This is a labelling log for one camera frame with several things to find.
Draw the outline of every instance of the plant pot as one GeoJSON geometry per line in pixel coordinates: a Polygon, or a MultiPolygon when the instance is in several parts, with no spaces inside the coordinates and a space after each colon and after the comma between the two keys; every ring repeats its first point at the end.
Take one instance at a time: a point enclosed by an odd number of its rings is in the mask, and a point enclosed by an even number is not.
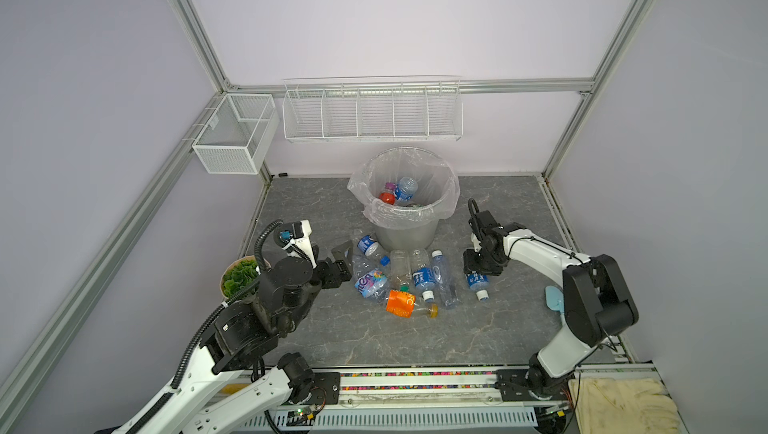
{"type": "MultiPolygon", "coordinates": [[[[226,299],[226,296],[224,295],[224,276],[226,275],[226,273],[230,272],[230,270],[232,270],[232,268],[234,268],[237,264],[243,262],[244,260],[253,260],[253,261],[255,261],[256,257],[254,257],[254,256],[241,257],[238,260],[234,261],[232,264],[230,264],[230,266],[227,267],[224,270],[224,273],[221,274],[221,279],[219,279],[219,292],[221,292],[222,297],[224,297],[225,299],[226,299]]],[[[267,262],[266,259],[264,259],[264,263],[266,264],[267,268],[270,268],[272,266],[269,262],[267,262]]],[[[261,275],[261,267],[260,266],[256,266],[256,271],[259,273],[259,275],[261,275]]]]}

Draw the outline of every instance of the green plant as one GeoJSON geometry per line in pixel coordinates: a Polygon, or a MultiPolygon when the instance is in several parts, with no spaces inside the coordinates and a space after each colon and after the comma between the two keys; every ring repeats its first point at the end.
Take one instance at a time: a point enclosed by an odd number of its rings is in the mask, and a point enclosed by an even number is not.
{"type": "Polygon", "coordinates": [[[232,295],[243,289],[246,285],[254,282],[259,273],[256,272],[255,260],[244,260],[238,263],[232,269],[226,271],[224,275],[224,297],[229,299],[232,295]]]}

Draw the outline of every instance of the light blue brush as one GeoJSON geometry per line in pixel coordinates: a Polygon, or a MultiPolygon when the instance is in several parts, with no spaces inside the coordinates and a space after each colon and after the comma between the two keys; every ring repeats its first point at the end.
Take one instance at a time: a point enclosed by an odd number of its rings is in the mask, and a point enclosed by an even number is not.
{"type": "Polygon", "coordinates": [[[563,291],[554,285],[547,285],[544,289],[544,296],[547,299],[547,307],[554,312],[560,313],[560,320],[565,325],[565,306],[563,303],[563,291]]]}

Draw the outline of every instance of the clear plastic bottle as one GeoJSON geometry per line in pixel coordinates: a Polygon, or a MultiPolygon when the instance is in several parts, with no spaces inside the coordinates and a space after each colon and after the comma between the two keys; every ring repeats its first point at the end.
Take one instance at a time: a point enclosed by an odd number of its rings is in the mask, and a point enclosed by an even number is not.
{"type": "Polygon", "coordinates": [[[405,250],[393,250],[389,253],[389,279],[392,287],[408,292],[411,283],[411,264],[408,262],[408,253],[405,250]]]}
{"type": "Polygon", "coordinates": [[[395,205],[405,206],[410,204],[411,197],[418,190],[418,183],[412,177],[403,177],[395,187],[395,205]]]}
{"type": "Polygon", "coordinates": [[[441,250],[432,251],[432,274],[435,275],[438,292],[440,293],[441,304],[446,309],[453,309],[458,305],[458,295],[456,295],[456,283],[448,267],[448,260],[442,255],[441,250]]]}
{"type": "Polygon", "coordinates": [[[395,189],[397,189],[397,185],[394,183],[388,182],[384,184],[384,190],[379,194],[379,199],[388,204],[395,205],[395,189]]]}
{"type": "Polygon", "coordinates": [[[477,295],[478,300],[488,300],[488,286],[490,283],[488,282],[487,275],[472,271],[467,274],[467,285],[469,285],[469,290],[477,295]]]}
{"type": "Polygon", "coordinates": [[[413,270],[413,287],[427,302],[435,301],[435,275],[429,264],[429,256],[424,249],[411,251],[411,269],[413,270]]]}
{"type": "Polygon", "coordinates": [[[366,299],[381,299],[389,291],[389,280],[386,278],[385,268],[389,264],[389,259],[385,263],[376,266],[373,262],[363,256],[355,255],[352,257],[352,285],[357,292],[366,299]]]}
{"type": "Polygon", "coordinates": [[[415,295],[399,290],[390,290],[382,297],[388,313],[399,317],[413,317],[426,315],[429,318],[437,317],[438,307],[435,303],[423,303],[415,295]]]}
{"type": "Polygon", "coordinates": [[[386,262],[389,263],[389,257],[387,256],[386,251],[382,245],[376,241],[376,237],[374,237],[373,234],[365,235],[362,229],[355,229],[355,232],[352,233],[352,240],[365,257],[373,259],[376,262],[381,262],[386,258],[386,262]]]}

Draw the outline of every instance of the wire basket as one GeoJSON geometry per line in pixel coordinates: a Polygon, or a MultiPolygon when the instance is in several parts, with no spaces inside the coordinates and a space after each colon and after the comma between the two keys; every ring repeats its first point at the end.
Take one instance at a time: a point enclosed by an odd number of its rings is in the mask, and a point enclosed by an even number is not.
{"type": "Polygon", "coordinates": [[[209,173],[259,173],[278,123],[271,95],[227,93],[192,148],[209,173]]]}
{"type": "Polygon", "coordinates": [[[283,102],[291,142],[436,141],[462,136],[458,83],[291,89],[283,102]]]}

